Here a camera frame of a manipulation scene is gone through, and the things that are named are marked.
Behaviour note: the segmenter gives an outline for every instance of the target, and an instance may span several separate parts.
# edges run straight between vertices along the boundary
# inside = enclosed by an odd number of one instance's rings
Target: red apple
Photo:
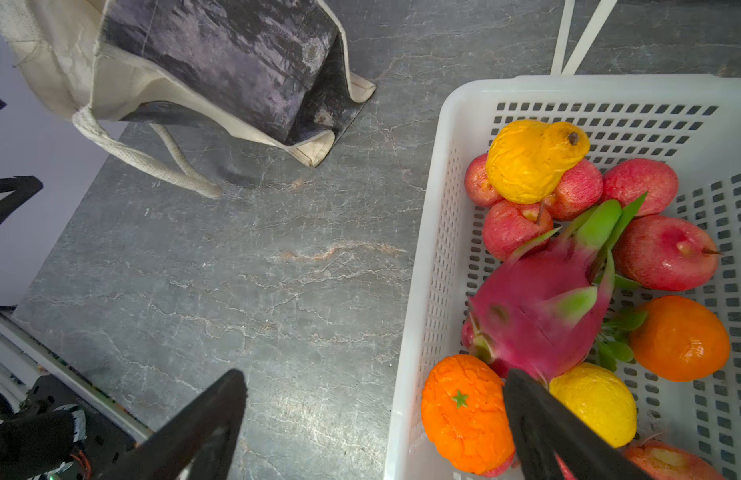
[[[570,468],[567,467],[565,462],[562,461],[562,458],[560,458],[559,455],[555,454],[555,458],[557,458],[557,464],[560,466],[560,470],[562,470],[562,476],[565,477],[565,480],[578,480],[575,475],[573,475],[573,472],[570,471]]]
[[[717,270],[718,254],[701,228],[661,215],[633,220],[613,249],[622,274],[647,288],[670,292],[708,282]]]
[[[545,234],[554,227],[551,215],[544,209],[537,225],[540,204],[519,205],[503,200],[485,216],[482,240],[485,248],[500,261],[506,261],[517,247]]]
[[[481,476],[492,478],[503,475],[503,473],[509,470],[509,467],[511,467],[511,463],[514,461],[514,455],[515,454],[512,453],[511,456],[506,460],[506,462],[503,462],[501,465],[493,468],[492,470],[483,473]]]
[[[498,204],[503,197],[488,181],[488,170],[485,169],[487,163],[488,154],[480,155],[472,160],[469,168],[466,169],[464,186],[472,202],[479,206],[490,207]]]
[[[602,197],[602,174],[587,159],[566,171],[557,188],[544,199],[551,218],[573,220]]]
[[[723,480],[701,458],[658,440],[630,446],[624,456],[655,480]]]
[[[627,206],[647,192],[637,216],[653,215],[669,206],[680,182],[668,165],[645,158],[633,158],[619,164],[603,177],[602,201],[615,198]]]

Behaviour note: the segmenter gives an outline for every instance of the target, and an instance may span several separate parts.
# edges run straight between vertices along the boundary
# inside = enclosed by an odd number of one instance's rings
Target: black metal bracket
[[[189,480],[224,480],[247,394],[242,372],[229,370],[97,480],[174,480],[189,462]]]
[[[565,480],[555,452],[578,480],[651,480],[522,370],[509,372],[504,402],[526,480]]]
[[[42,190],[42,182],[36,177],[0,178],[0,194],[12,192],[0,200],[0,225],[40,190]]]

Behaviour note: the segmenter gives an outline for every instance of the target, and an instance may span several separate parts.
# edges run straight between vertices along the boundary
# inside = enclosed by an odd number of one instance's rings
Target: white plastic basket
[[[429,370],[462,350],[467,296],[499,265],[481,243],[485,210],[466,196],[466,167],[522,118],[579,125],[591,139],[588,158],[603,171],[641,157],[677,172],[680,191],[663,214],[701,226],[723,252],[714,278],[683,295],[720,317],[733,351],[724,369],[695,382],[669,382],[623,363],[617,374],[637,399],[643,436],[663,431],[665,441],[702,456],[725,478],[741,479],[741,78],[711,75],[518,77],[471,82],[448,97],[415,253],[385,479],[476,477],[454,471],[426,437],[421,391]],[[663,294],[617,291],[615,306]]]

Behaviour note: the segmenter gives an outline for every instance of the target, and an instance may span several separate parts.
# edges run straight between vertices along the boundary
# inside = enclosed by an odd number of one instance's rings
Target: gray marble countertop
[[[547,74],[563,1],[328,3],[378,91],[318,168],[170,128],[223,198],[109,158],[15,313],[154,429],[243,370],[230,478],[383,476],[439,109],[472,80]],[[741,2],[622,0],[578,73],[741,76]],[[168,158],[143,125],[122,139]]]

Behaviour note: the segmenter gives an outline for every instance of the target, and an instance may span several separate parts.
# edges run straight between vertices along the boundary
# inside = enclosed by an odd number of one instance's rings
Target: tangerine
[[[503,385],[498,374],[469,355],[446,357],[426,379],[423,428],[437,452],[459,470],[500,475],[511,465],[515,446]]]
[[[721,369],[730,356],[725,326],[708,308],[683,296],[667,295],[637,310],[645,322],[631,333],[634,359],[661,378],[689,382]]]

